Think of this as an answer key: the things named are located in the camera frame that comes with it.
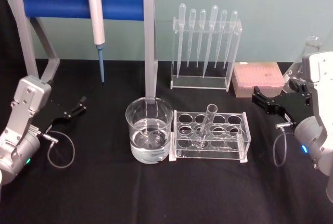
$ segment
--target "black table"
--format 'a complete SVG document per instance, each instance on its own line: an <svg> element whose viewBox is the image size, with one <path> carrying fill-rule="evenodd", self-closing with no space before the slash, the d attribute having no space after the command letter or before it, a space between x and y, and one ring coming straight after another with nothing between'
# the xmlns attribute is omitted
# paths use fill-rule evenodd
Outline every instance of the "black table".
<svg viewBox="0 0 333 224"><path fill-rule="evenodd" d="M144 95L144 64L106 61L105 72L102 86L97 61L61 61L52 100L70 107L87 97L87 112L66 128L75 143L75 162L65 170L51 167L49 142L41 141L31 163L2 188L1 224L333 223L327 177L313 169L292 136L286 164L273 164L274 124L281 118L267 116L251 99L235 98L232 91L170 90L170 63L159 62L158 97L179 111L204 112L209 103L219 112L245 111L252 142L246 164L166 159L144 165L131 154L125 120L127 105ZM24 66L0 66L1 130L23 76ZM282 141L278 146L281 156Z"/></svg>

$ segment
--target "pipette rack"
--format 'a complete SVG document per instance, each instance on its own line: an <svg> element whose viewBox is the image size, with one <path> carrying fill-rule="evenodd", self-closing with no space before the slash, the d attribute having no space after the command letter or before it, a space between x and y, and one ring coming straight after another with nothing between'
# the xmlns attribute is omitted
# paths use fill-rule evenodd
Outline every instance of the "pipette rack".
<svg viewBox="0 0 333 224"><path fill-rule="evenodd" d="M225 23L224 28L220 27L220 23ZM199 53L199 63L197 66L197 45L200 32L199 20L195 21L193 30L193 40L190 52L190 60L187 65L187 47L188 37L190 33L189 18L186 15L184 33L183 33L183 46L182 46L182 61L179 75L177 75L177 56L178 56L178 41L179 41L180 27L178 19L173 18L173 45L172 45L172 65L171 65L171 85L170 88L196 88L196 89L218 89L229 90L230 81L233 73L234 63L237 56L239 41L242 33L242 25L240 19L236 22L221 22L216 21L212 43L210 48L209 62L206 74L203 77L204 58L207 51L207 41L209 35L209 20L206 19L202 34L201 51ZM215 65L215 53L217 48L217 39L219 33L222 31L222 44L219 52L219 59ZM227 41L229 35L231 43L227 50Z"/></svg>
<svg viewBox="0 0 333 224"><path fill-rule="evenodd" d="M251 135L246 113L216 113L202 147L196 142L204 113L174 111L169 161L177 158L232 159L246 163Z"/></svg>

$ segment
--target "micropipette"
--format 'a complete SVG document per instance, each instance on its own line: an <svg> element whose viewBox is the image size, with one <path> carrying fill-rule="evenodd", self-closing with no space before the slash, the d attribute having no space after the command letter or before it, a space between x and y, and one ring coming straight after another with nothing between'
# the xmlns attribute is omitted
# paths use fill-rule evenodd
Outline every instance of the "micropipette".
<svg viewBox="0 0 333 224"><path fill-rule="evenodd" d="M231 14L230 23L229 23L230 32L229 32L227 47L225 49L225 57L224 57L223 68L225 68L225 64L227 63L227 57L229 55L229 50L230 50L230 45L231 45L231 39L233 38L234 28L236 26L237 17L238 17L238 13L237 13L237 11L234 10L233 13Z"/></svg>
<svg viewBox="0 0 333 224"><path fill-rule="evenodd" d="M204 24L206 22L206 11L202 9L200 11L200 19L199 19L199 38L198 38L198 47L197 47L197 68L198 68L198 62L199 62L199 56L200 56L200 50L201 50L201 41L202 41L202 34L203 34L203 28Z"/></svg>
<svg viewBox="0 0 333 224"><path fill-rule="evenodd" d="M217 38L214 68L216 68L217 60L219 58L222 36L223 36L223 33L224 33L224 27L225 27L225 22L227 21L227 16L228 16L228 12L224 9L221 12L221 17L220 17L220 32L219 32L219 36Z"/></svg>
<svg viewBox="0 0 333 224"><path fill-rule="evenodd" d="M207 65L208 65L210 46L212 45L212 38L213 38L214 27L215 27L215 24L216 24L216 18L217 18L218 12L219 12L219 8L216 5L214 5L212 7L212 10L210 11L209 35L208 35L208 42L207 42L207 49L206 49L206 57L204 59L204 65L203 65L202 78L204 78L204 74L206 72Z"/></svg>
<svg viewBox="0 0 333 224"><path fill-rule="evenodd" d="M93 25L94 43L98 51L100 77L104 84L103 48L105 43L102 0L89 0L90 17Z"/></svg>
<svg viewBox="0 0 333 224"><path fill-rule="evenodd" d="M178 25L179 25L179 43L178 43L178 58L177 58L177 77L179 76L179 70L181 69L181 61L182 61L182 48L183 48L183 33L184 33L184 25L185 25L185 12L186 5L179 5L179 17L178 17Z"/></svg>
<svg viewBox="0 0 333 224"><path fill-rule="evenodd" d="M189 63L189 59L191 56L191 48L192 48L192 37L193 37L193 31L194 31L194 24L196 23L196 10L191 9L189 12L189 32L188 32L188 45L187 45L187 66Z"/></svg>

